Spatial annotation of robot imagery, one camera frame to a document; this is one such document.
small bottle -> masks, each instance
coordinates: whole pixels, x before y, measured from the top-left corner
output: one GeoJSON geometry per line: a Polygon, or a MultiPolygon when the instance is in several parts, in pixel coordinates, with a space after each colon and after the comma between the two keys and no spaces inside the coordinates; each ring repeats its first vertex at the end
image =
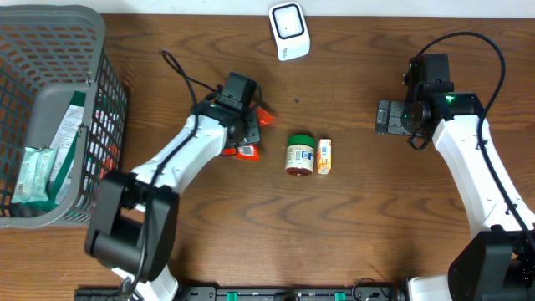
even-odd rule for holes
{"type": "Polygon", "coordinates": [[[286,172],[292,176],[308,176],[314,170],[314,138],[293,135],[288,139],[286,172]]]}

wire mesh basket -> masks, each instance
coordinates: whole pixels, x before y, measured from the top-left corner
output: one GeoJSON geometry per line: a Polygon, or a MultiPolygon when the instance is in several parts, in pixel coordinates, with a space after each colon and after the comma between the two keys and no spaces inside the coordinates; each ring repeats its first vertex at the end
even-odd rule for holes
{"type": "Polygon", "coordinates": [[[120,168],[127,98],[82,6],[0,7],[0,227],[89,223],[96,184],[120,168]],[[50,212],[12,203],[24,147],[49,147],[74,91],[85,93],[71,186],[50,212]]]}

white device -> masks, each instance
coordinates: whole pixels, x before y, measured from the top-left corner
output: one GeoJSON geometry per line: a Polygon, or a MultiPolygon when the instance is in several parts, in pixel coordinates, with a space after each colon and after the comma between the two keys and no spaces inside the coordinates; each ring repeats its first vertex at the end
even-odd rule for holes
{"type": "Polygon", "coordinates": [[[269,22],[278,59],[286,61],[308,54],[310,36],[299,4],[290,2],[275,5],[269,9],[269,22]]]}

wooden table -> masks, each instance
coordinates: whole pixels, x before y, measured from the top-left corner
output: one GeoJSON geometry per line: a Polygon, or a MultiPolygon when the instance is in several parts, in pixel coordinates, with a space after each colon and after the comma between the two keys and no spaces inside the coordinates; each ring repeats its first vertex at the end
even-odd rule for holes
{"type": "MultiPolygon", "coordinates": [[[[379,100],[403,100],[401,75],[445,33],[489,35],[507,79],[489,115],[494,142],[524,200],[535,208],[535,21],[458,18],[308,18],[312,48],[279,62],[266,17],[104,16],[106,50],[131,92],[124,168],[153,156],[183,126],[186,86],[161,59],[212,86],[230,71],[255,79],[276,112],[262,130],[262,159],[212,160],[181,196],[173,274],[221,286],[346,286],[444,273],[470,242],[445,162],[401,136],[376,135],[379,100]],[[284,173],[288,136],[333,140],[328,176],[284,173]]],[[[456,89],[486,103],[498,78],[492,50],[474,38],[447,52],[456,89]]],[[[201,97],[206,91],[196,87],[201,97]]],[[[83,228],[0,231],[0,298],[72,299],[82,285],[119,283],[84,254],[83,228]]]]}

black cable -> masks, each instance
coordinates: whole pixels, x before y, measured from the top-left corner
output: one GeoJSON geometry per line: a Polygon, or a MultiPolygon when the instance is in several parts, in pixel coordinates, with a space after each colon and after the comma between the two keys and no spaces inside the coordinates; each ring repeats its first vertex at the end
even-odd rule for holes
{"type": "Polygon", "coordinates": [[[459,32],[459,33],[450,33],[443,37],[440,37],[436,40],[434,40],[431,43],[428,43],[419,53],[418,56],[422,55],[429,47],[432,45],[439,43],[442,40],[445,40],[447,38],[453,38],[458,36],[472,36],[476,38],[480,38],[483,41],[487,42],[494,48],[494,51],[496,51],[498,58],[500,59],[500,67],[502,69],[502,73],[500,75],[500,80],[498,80],[498,85],[496,87],[496,90],[494,91],[494,94],[492,95],[491,99],[489,100],[487,106],[483,110],[483,113],[481,116],[479,116],[479,122],[477,123],[477,144],[479,149],[481,150],[481,153],[483,154],[483,159],[485,160],[485,163],[487,164],[488,170],[491,172],[492,178],[494,179],[494,182],[496,182],[496,186],[498,187],[498,190],[503,196],[503,200],[507,204],[507,208],[511,212],[511,214],[515,217],[515,220],[517,220],[518,225],[520,225],[520,228],[522,229],[522,232],[526,236],[526,239],[528,241],[529,246],[531,247],[533,253],[535,253],[535,240],[533,240],[532,235],[529,233],[529,229],[526,226],[526,223],[522,220],[520,217],[520,214],[518,214],[517,209],[515,208],[514,204],[511,201],[511,198],[509,198],[509,195],[507,194],[507,191],[505,190],[505,187],[503,186],[502,182],[500,181],[500,178],[496,171],[494,170],[494,166],[492,165],[491,159],[488,156],[487,148],[485,147],[485,144],[487,143],[483,139],[483,123],[485,122],[485,118],[487,117],[488,111],[491,109],[492,104],[494,103],[494,100],[498,96],[498,93],[500,93],[500,89],[502,88],[503,81],[505,79],[505,59],[503,58],[503,53],[500,50],[500,48],[488,37],[480,34],[480,33],[473,33],[473,32],[459,32]]]}
{"type": "MultiPolygon", "coordinates": [[[[164,53],[164,51],[167,53],[167,55],[170,55],[170,56],[172,57],[172,54],[170,54],[170,53],[169,53],[168,51],[166,51],[166,50],[162,50],[162,54],[164,53]]],[[[174,57],[173,57],[173,60],[174,60],[173,63],[172,63],[171,61],[169,61],[169,59],[168,59],[165,55],[164,55],[163,57],[164,57],[164,60],[167,62],[167,64],[169,64],[169,66],[171,66],[171,68],[173,68],[173,70],[175,70],[178,74],[180,74],[180,75],[182,75],[182,76],[185,76],[184,74],[181,73],[181,68],[177,68],[177,67],[173,64],[174,62],[176,62],[176,59],[175,59],[174,57]]],[[[213,89],[211,86],[209,86],[209,85],[207,85],[207,84],[204,84],[204,83],[201,82],[201,81],[198,81],[198,80],[196,80],[196,79],[192,79],[191,77],[189,77],[189,76],[187,76],[187,75],[186,75],[186,78],[187,78],[187,80],[189,80],[189,81],[191,81],[191,82],[193,82],[193,83],[195,83],[195,84],[199,84],[199,85],[201,85],[201,86],[203,86],[203,87],[209,89],[211,92],[217,92],[216,89],[213,89]]]]}
{"type": "Polygon", "coordinates": [[[195,124],[193,125],[193,130],[190,132],[190,134],[177,147],[175,147],[175,149],[173,149],[173,151],[170,152],[169,155],[167,155],[164,158],[164,160],[156,167],[155,173],[152,176],[152,179],[150,180],[150,184],[147,188],[147,191],[145,192],[145,195],[143,196],[145,198],[145,227],[143,229],[143,247],[141,247],[140,263],[135,273],[134,280],[130,281],[129,278],[126,278],[125,280],[123,280],[123,283],[121,284],[121,288],[120,288],[121,294],[124,296],[127,296],[128,298],[135,292],[135,287],[139,283],[141,279],[141,274],[143,273],[143,269],[145,268],[145,262],[147,258],[147,248],[149,244],[149,224],[150,224],[150,213],[152,211],[151,202],[152,202],[152,191],[153,191],[154,185],[156,184],[156,181],[158,180],[158,176],[160,176],[161,172],[163,172],[164,168],[166,167],[167,162],[169,162],[169,160],[197,133],[197,127],[199,125],[199,113],[196,107],[198,103],[197,103],[197,98],[195,96],[195,91],[193,90],[193,87],[191,86],[191,82],[200,84],[210,90],[216,91],[210,86],[188,77],[184,69],[176,61],[175,57],[171,53],[169,53],[167,50],[161,50],[161,55],[164,58],[164,60],[186,81],[187,88],[190,90],[191,100],[193,101],[195,124]]]}
{"type": "Polygon", "coordinates": [[[379,289],[379,291],[383,294],[383,296],[385,296],[385,298],[387,298],[388,300],[390,300],[390,296],[389,296],[387,293],[385,293],[385,291],[379,286],[379,284],[377,283],[377,281],[375,281],[375,279],[365,277],[365,278],[360,279],[357,283],[355,283],[354,286],[353,286],[353,288],[351,289],[351,296],[352,296],[356,301],[360,301],[360,298],[357,297],[357,288],[360,286],[360,284],[361,284],[363,281],[371,281],[371,282],[375,283],[375,286],[379,289]]]}

